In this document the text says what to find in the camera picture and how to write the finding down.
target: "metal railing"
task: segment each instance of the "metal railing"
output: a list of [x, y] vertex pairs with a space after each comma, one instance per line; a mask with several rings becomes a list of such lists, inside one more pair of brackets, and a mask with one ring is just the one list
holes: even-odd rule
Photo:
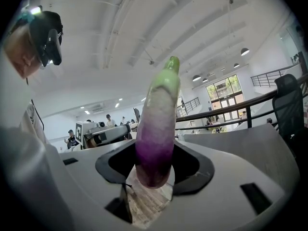
[[196, 109], [200, 105], [199, 98], [192, 99], [187, 103], [177, 107], [177, 117], [183, 117], [189, 114], [189, 112]]
[[256, 75], [250, 77], [252, 80], [252, 83], [255, 87], [276, 87], [275, 79], [283, 76], [285, 74], [285, 71], [291, 67], [297, 66], [299, 64], [295, 64], [289, 67], [284, 67], [281, 69], [273, 70], [261, 75]]
[[[297, 80], [299, 86], [302, 89], [303, 92], [303, 98], [308, 96], [307, 93], [307, 87], [308, 87], [308, 74], [303, 75], [302, 77], [300, 77]], [[184, 116], [184, 117], [179, 117], [177, 118], [177, 122], [181, 122], [181, 121], [191, 121], [191, 120], [197, 120], [197, 119], [202, 119], [202, 118], [207, 118], [210, 116], [216, 116], [216, 115], [221, 115], [224, 113], [228, 113], [228, 112], [232, 112], [232, 111], [236, 111], [236, 110], [240, 110], [240, 109], [246, 109], [246, 115], [247, 115], [247, 119], [241, 119], [241, 120], [235, 120], [235, 121], [231, 121], [231, 122], [225, 122], [225, 123], [221, 123], [219, 124], [219, 126], [225, 126], [225, 125], [230, 125], [230, 124], [236, 124], [236, 123], [242, 123], [247, 121], [247, 127], [251, 128], [252, 127], [252, 120], [253, 119], [257, 119], [260, 118], [262, 116], [266, 116], [269, 115], [271, 113], [274, 113], [274, 110], [271, 111], [267, 111], [264, 112], [262, 114], [259, 115], [254, 115], [251, 116], [251, 109], [250, 107], [259, 103], [263, 103], [267, 100], [272, 99], [275, 95], [277, 94], [277, 90], [273, 90], [271, 92], [268, 92], [262, 96], [247, 100], [245, 102], [242, 103], [238, 103], [232, 106], [228, 106], [225, 108], [221, 108], [221, 109], [217, 109], [217, 110], [213, 110], [213, 111], [209, 111], [209, 112], [203, 112], [203, 113], [199, 113], [199, 114], [195, 114], [195, 115], [188, 115], [188, 116]], [[203, 129], [203, 128], [216, 128], [216, 125], [209, 125], [209, 126], [203, 126], [203, 127], [191, 127], [191, 128], [176, 128], [175, 130], [190, 130], [190, 129]]]

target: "black office chair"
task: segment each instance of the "black office chair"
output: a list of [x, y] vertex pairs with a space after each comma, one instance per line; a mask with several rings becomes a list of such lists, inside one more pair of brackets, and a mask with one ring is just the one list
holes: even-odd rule
[[302, 90], [296, 78], [290, 74], [276, 79], [275, 83], [277, 95], [273, 98], [272, 104], [279, 134], [299, 163], [303, 159], [303, 153], [306, 153], [308, 144], [308, 129], [304, 126]]

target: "eggplant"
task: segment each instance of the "eggplant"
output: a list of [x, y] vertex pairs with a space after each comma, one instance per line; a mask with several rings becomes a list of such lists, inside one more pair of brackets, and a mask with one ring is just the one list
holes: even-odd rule
[[180, 61], [172, 56], [154, 77], [143, 106], [136, 137], [136, 171], [147, 188], [168, 180], [174, 147]]

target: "green eggplant tip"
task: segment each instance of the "green eggplant tip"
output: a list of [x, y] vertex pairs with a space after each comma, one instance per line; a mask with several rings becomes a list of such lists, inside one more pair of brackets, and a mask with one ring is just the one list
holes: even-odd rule
[[180, 70], [180, 60], [176, 56], [171, 56], [166, 62], [164, 69], [173, 70], [176, 74], [179, 74]]

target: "cable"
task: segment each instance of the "cable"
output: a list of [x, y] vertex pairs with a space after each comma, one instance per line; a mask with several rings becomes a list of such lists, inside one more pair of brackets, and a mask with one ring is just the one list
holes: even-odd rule
[[43, 121], [42, 121], [42, 119], [40, 118], [40, 116], [39, 116], [39, 113], [38, 113], [38, 111], [37, 111], [37, 109], [36, 109], [36, 107], [35, 107], [35, 105], [34, 105], [34, 102], [33, 102], [33, 99], [31, 99], [31, 102], [32, 102], [32, 104], [33, 104], [33, 106], [34, 106], [34, 109], [35, 109], [35, 112], [37, 113], [37, 115], [38, 115], [38, 117], [39, 117], [39, 120], [41, 121], [41, 123], [42, 123], [42, 125], [43, 125], [43, 131], [44, 131], [44, 123], [43, 123]]

